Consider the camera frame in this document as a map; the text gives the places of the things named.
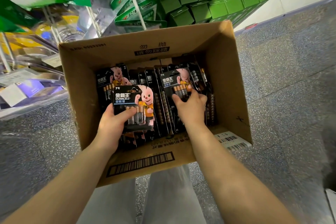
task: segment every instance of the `gray pants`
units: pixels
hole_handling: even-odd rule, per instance
[[[96,188],[77,224],[134,224],[135,179]],[[205,224],[188,165],[153,173],[142,224]]]

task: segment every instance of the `person's left hand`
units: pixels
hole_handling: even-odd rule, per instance
[[[119,138],[124,129],[125,121],[135,115],[136,112],[136,108],[130,108],[118,115],[114,115],[113,104],[109,104],[101,117],[98,132],[92,145],[107,151],[110,155],[115,153],[118,147]]]

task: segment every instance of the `open cardboard box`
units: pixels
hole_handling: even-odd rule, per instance
[[[129,68],[160,64],[184,54],[204,57],[215,94],[219,125],[214,134],[231,131],[252,143],[243,80],[230,21],[115,35],[59,46],[82,149],[94,139],[102,113],[95,72],[124,62]],[[116,183],[195,161],[186,133],[161,138],[135,150],[112,155],[98,186]]]

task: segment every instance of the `person's right arm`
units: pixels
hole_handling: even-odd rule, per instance
[[[206,96],[193,90],[186,103],[177,95],[173,95],[173,100],[225,223],[298,223],[279,199],[222,147],[206,127]]]

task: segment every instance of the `gray tile floor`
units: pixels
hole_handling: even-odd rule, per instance
[[[336,1],[242,34],[237,46],[254,145],[234,154],[302,223],[334,223],[324,188],[336,189]],[[0,129],[1,220],[79,145],[68,100]],[[223,223],[197,162],[190,170],[207,222]],[[148,181],[136,179],[137,220]]]

